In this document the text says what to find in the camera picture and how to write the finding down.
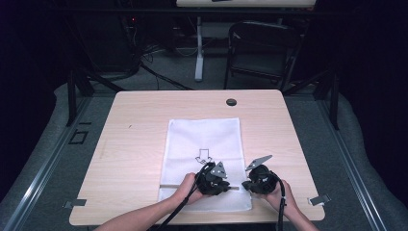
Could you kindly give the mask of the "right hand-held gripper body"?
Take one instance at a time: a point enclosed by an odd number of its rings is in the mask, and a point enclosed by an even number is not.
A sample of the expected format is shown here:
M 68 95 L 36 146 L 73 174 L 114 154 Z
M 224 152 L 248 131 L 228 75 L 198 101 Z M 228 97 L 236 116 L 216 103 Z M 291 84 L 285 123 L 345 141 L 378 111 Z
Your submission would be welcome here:
M 268 194 L 275 190 L 276 184 L 280 182 L 280 178 L 264 165 L 264 162 L 269 160 L 271 155 L 254 159 L 245 170 L 249 172 L 248 181 L 253 182 L 255 193 Z

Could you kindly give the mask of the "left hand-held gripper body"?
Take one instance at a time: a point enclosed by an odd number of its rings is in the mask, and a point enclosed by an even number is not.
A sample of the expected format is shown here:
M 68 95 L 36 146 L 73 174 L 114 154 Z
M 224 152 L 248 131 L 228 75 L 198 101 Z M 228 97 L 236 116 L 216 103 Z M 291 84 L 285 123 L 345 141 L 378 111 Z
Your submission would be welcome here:
M 210 162 L 195 175 L 195 183 L 202 194 L 219 195 L 221 189 L 224 188 L 221 182 L 226 181 L 226 178 L 227 174 L 223 163 Z

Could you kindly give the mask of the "white cloth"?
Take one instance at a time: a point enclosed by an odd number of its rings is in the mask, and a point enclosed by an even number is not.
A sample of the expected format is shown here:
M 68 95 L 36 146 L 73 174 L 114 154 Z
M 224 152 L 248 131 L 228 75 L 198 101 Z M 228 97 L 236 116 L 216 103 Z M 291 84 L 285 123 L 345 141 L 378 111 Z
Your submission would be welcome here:
M 236 117 L 169 122 L 158 199 L 173 195 L 186 174 L 197 173 L 207 163 L 223 164 L 224 179 L 231 189 L 204 197 L 183 210 L 217 213 L 250 210 L 250 194 L 242 187 L 246 173 L 240 120 Z

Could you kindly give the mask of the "person's left hand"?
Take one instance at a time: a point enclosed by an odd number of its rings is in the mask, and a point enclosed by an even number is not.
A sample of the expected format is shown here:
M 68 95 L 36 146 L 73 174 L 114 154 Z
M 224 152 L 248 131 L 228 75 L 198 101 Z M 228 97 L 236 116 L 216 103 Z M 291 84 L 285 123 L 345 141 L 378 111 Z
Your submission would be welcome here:
M 193 172 L 187 173 L 176 192 L 170 197 L 170 200 L 179 205 L 187 199 L 187 204 L 190 205 L 204 198 L 205 195 L 195 187 L 194 183 L 195 174 Z

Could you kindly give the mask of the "person's right hand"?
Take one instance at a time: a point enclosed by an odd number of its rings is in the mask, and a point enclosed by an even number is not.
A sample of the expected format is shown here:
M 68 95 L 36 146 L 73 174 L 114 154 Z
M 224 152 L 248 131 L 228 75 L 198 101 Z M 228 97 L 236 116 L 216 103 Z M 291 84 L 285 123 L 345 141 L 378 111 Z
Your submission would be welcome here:
M 282 184 L 284 186 L 285 190 L 285 207 L 284 207 L 284 216 L 290 220 L 293 221 L 297 216 L 298 216 L 298 206 L 295 202 L 295 199 L 293 197 L 292 189 L 290 185 L 283 180 Z M 276 184 L 275 190 L 271 193 L 268 194 L 262 194 L 261 198 L 267 201 L 273 209 L 276 211 L 280 210 L 280 203 L 281 199 L 284 197 L 281 192 L 281 185 L 279 183 Z

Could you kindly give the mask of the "grey tape piece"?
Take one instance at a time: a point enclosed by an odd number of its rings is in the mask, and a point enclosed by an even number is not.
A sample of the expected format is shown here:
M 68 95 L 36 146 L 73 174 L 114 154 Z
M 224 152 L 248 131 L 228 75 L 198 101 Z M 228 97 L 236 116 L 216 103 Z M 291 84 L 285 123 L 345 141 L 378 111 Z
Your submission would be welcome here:
M 312 206 L 324 206 L 326 203 L 331 201 L 331 197 L 328 194 L 319 195 L 313 198 L 309 198 L 308 202 Z
M 66 201 L 63 205 L 65 209 L 73 209 L 74 207 L 78 206 L 85 206 L 87 201 L 85 199 L 73 199 L 70 201 Z

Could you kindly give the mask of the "black metal stand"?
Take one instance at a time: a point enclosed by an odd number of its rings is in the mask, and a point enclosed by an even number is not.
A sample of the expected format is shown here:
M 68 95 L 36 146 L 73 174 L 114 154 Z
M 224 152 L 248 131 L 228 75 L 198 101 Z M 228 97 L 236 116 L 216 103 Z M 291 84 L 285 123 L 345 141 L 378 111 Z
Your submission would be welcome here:
M 292 95 L 307 86 L 317 83 L 315 90 L 313 91 L 313 97 L 316 100 L 323 100 L 327 94 L 330 94 L 329 99 L 329 121 L 335 130 L 339 129 L 338 125 L 338 106 L 339 106 L 339 83 L 337 71 L 334 68 L 328 68 L 322 72 L 310 77 L 306 80 L 295 84 L 293 87 L 283 91 L 285 96 Z
M 122 87 L 115 85 L 102 76 L 91 72 L 85 68 L 74 68 L 67 75 L 67 98 L 68 98 L 68 121 L 66 126 L 69 127 L 77 116 L 77 94 L 76 90 L 79 90 L 85 97 L 91 97 L 94 94 L 94 88 L 90 84 L 90 81 L 96 81 L 103 86 L 115 92 L 123 91 Z

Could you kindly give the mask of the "white desk leg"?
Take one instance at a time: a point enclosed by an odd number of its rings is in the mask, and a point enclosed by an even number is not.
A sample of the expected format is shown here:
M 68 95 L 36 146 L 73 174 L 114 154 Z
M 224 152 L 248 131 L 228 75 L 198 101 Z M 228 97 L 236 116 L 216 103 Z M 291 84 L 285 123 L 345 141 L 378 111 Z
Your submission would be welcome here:
M 202 22 L 201 18 L 197 18 L 196 22 L 196 38 L 197 38 L 197 56 L 196 56 L 196 65 L 195 65 L 195 75 L 194 80 L 196 82 L 201 82 L 203 80 L 203 43 L 202 43 Z

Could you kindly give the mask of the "black folding chair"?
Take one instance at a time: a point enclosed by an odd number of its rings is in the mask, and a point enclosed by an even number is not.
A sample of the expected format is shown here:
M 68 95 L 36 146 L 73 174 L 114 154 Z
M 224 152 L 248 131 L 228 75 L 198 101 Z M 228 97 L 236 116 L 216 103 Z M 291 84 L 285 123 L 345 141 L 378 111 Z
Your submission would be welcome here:
M 301 35 L 290 26 L 251 20 L 233 24 L 228 31 L 223 88 L 239 73 L 269 79 L 283 90 L 301 42 Z

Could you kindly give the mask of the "black tape square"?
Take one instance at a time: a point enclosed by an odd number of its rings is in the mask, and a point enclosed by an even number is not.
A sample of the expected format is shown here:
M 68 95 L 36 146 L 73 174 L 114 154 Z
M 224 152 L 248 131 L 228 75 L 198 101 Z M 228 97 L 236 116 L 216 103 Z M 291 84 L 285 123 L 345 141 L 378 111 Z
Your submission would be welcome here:
M 83 144 L 87 139 L 89 132 L 76 129 L 69 139 L 69 144 Z

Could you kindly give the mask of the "dark cabinet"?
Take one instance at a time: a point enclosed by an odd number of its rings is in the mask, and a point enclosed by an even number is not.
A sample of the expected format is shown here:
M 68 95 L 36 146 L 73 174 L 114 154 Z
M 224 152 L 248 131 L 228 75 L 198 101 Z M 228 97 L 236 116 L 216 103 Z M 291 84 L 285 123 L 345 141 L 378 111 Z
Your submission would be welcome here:
M 119 16 L 78 14 L 74 18 L 97 71 L 128 72 L 132 68 L 131 48 Z

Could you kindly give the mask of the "aluminium floor rail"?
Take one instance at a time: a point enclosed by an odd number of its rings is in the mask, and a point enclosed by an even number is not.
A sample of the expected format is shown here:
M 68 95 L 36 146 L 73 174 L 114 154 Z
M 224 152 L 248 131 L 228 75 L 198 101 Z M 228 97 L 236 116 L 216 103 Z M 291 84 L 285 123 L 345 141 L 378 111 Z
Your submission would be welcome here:
M 372 197 L 361 177 L 359 170 L 357 169 L 357 166 L 354 163 L 354 160 L 352 159 L 341 132 L 335 129 L 329 118 L 329 109 L 327 104 L 322 100 L 317 100 L 316 103 L 319 107 L 321 115 L 323 116 L 326 126 L 340 149 L 340 159 L 343 163 L 344 170 L 353 190 L 356 193 L 372 231 L 388 231 L 382 217 L 373 203 Z
M 15 206 L 10 217 L 6 218 L 6 223 L 0 231 L 20 231 L 22 229 L 61 159 L 65 145 L 73 136 L 74 128 L 78 125 L 90 102 L 91 98 L 89 97 L 81 99 L 77 104 L 77 115 L 72 120 L 71 125 L 66 126 L 63 123 L 64 127 L 61 133 L 53 134 L 53 137 L 56 138 L 55 145 L 50 148 L 50 152 L 45 156 L 40 168 L 33 174 L 34 178 L 30 185 L 23 191 L 18 204 Z

